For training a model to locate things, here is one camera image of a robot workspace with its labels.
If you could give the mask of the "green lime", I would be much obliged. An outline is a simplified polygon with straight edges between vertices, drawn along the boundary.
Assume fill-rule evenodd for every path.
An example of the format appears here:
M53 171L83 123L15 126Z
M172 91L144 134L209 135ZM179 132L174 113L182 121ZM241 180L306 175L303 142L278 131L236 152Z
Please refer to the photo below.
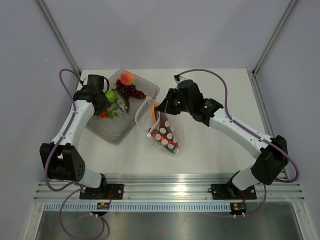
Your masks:
M117 94L113 90L107 91L104 95L111 104L117 101Z

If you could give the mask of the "red orange meat slab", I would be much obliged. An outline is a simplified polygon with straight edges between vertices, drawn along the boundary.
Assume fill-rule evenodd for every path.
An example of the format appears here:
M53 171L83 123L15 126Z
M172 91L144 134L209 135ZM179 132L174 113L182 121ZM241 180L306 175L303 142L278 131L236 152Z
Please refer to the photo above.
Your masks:
M157 103L153 104L151 109L152 109L152 117L153 117L153 121L156 124L157 129L160 128L170 128L173 135L174 132L176 130L176 127L174 125L174 121L172 119L170 119L165 113L162 112L158 112L156 111L156 107L158 106Z

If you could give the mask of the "red chili pepper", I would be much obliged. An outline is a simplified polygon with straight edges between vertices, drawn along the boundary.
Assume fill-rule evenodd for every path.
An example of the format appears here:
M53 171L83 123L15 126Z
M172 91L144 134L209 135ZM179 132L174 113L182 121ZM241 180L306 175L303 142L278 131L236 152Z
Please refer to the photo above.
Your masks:
M151 132L151 136L162 146L168 147L169 149L174 149L179 146L179 144L177 142L174 142L173 139L169 139L157 130L153 130Z

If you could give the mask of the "green cucumber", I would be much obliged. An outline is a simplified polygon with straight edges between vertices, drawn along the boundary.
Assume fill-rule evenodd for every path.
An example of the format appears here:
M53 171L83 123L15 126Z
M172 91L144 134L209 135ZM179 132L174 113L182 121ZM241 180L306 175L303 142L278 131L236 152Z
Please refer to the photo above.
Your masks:
M157 145L164 147L172 154L176 154L180 147L178 138L174 136L170 128L154 128L150 136Z

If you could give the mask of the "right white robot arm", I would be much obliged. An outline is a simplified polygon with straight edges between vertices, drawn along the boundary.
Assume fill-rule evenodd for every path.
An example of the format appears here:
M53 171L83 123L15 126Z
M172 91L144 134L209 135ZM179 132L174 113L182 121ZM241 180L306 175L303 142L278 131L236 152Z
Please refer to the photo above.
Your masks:
M247 189L257 184L271 185L287 166L287 142L277 135L271 137L233 118L218 101L205 98L198 85L191 79L181 81L171 88L164 100L156 107L158 112L178 115L189 113L194 120L217 130L247 150L255 163L239 170L217 192L227 199L237 199Z

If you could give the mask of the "clear zip top bag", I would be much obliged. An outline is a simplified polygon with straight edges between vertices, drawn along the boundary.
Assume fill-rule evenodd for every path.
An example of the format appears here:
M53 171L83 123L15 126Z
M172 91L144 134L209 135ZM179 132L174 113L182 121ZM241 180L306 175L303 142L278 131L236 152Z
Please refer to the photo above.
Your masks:
M134 121L154 147L175 155L182 145L182 130L174 116L157 111L157 107L156 100L146 97L138 108Z

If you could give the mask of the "red green radish bunch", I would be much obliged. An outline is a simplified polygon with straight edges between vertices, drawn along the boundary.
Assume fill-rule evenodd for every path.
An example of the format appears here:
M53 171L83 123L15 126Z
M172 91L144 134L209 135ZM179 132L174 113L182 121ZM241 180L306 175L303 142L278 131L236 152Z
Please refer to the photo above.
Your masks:
M99 115L101 119L114 119L118 118L120 115L118 113L119 107L118 105L112 105L109 108L105 108L102 113Z

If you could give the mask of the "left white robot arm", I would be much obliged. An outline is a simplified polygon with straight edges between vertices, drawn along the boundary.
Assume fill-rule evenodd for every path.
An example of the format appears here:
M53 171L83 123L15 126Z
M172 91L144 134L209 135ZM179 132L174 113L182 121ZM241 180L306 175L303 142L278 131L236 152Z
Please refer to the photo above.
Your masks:
M111 106L105 95L104 87L108 85L102 75L90 74L87 82L74 94L70 112L57 135L49 143L43 143L39 152L44 168L46 185L56 191L50 180L66 181L67 185L76 184L90 188L90 193L97 199L108 194L105 177L86 167L78 152L80 138L91 117L100 115Z

